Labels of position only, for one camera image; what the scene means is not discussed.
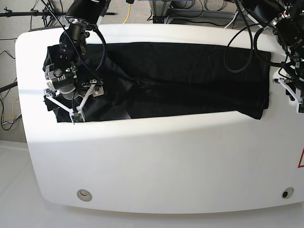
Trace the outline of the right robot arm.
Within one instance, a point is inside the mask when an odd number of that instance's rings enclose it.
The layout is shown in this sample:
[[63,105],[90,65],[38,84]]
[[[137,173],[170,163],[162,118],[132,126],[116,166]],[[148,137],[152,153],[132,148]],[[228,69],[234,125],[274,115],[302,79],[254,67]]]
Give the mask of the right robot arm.
[[59,44],[47,48],[43,65],[47,88],[44,103],[47,109],[77,106],[77,98],[100,96],[101,89],[111,82],[106,66],[106,42],[97,22],[107,12],[108,0],[75,0],[65,19],[69,26]]

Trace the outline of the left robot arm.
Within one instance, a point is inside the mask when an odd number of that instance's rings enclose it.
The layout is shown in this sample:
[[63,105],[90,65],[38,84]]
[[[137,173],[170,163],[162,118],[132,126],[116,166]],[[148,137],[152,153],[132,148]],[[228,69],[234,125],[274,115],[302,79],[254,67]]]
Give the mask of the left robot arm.
[[[290,75],[294,86],[304,90],[304,2],[293,0],[289,8],[276,0],[237,0],[235,4],[253,17],[261,28],[252,37],[252,49],[255,55],[272,67],[282,68]],[[271,62],[259,55],[257,39],[263,29],[271,28],[289,62]]]

